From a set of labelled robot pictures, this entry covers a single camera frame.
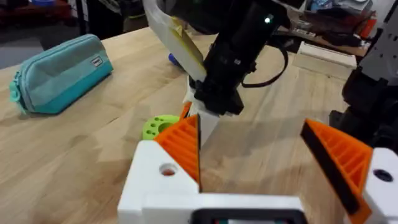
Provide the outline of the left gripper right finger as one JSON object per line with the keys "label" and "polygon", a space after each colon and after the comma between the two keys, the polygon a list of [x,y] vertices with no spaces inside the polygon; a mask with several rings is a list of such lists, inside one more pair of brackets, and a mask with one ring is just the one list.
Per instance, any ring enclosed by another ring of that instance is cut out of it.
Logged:
{"label": "left gripper right finger", "polygon": [[397,143],[370,146],[319,121],[300,132],[345,210],[343,223],[397,223]]}

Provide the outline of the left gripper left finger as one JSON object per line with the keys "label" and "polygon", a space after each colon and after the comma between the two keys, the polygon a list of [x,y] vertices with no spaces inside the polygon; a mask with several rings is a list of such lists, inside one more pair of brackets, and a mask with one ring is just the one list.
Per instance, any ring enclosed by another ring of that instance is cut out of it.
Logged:
{"label": "left gripper left finger", "polygon": [[181,205],[200,193],[200,116],[181,119],[135,150],[118,204],[120,223],[189,223]]}

